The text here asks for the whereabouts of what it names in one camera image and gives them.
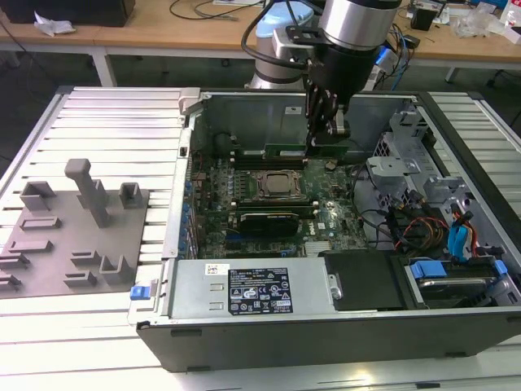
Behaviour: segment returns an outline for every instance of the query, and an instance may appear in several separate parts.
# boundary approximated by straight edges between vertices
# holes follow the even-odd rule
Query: blue latch
[[[130,289],[130,300],[149,300],[150,287],[136,285]]]
[[[414,279],[431,279],[447,277],[447,272],[441,261],[416,261],[410,266]]]
[[[496,261],[494,261],[494,266],[496,267],[497,273],[499,273],[499,275],[508,274],[508,270],[506,269],[505,262],[503,262],[502,260],[497,259]]]

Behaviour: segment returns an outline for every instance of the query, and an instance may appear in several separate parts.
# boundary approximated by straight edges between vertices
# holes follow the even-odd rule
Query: floor
[[[37,62],[54,82],[28,55],[19,54],[16,69],[0,67],[0,175],[20,149],[46,104],[55,86],[97,86],[97,74],[86,55],[39,54]],[[120,86],[201,86],[242,88],[252,78],[253,62],[234,59],[223,67],[219,59],[181,59],[113,56],[113,68]],[[453,84],[444,81],[446,68],[411,67],[398,90],[403,91],[478,91],[491,106],[510,123],[521,110],[519,91],[521,73],[511,72],[497,78],[493,88],[486,81],[493,70],[462,70]],[[392,81],[383,89],[389,89]],[[521,119],[514,124],[521,134]]]

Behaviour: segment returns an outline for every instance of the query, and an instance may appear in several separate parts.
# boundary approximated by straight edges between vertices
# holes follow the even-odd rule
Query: warning label
[[[287,268],[228,270],[228,287],[232,315],[293,312]]]

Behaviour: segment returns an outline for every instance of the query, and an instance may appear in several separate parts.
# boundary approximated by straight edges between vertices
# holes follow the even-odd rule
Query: cpu socket
[[[299,175],[295,171],[265,171],[256,175],[257,194],[254,200],[300,199]]]

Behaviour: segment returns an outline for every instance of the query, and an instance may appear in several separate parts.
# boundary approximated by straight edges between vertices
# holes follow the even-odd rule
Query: black box
[[[34,12],[47,19],[69,20],[72,24],[123,27],[135,0],[0,0],[12,23],[33,23]]]
[[[438,11],[427,10],[424,8],[414,8],[413,19],[410,21],[412,29],[428,31],[432,21],[438,15]]]

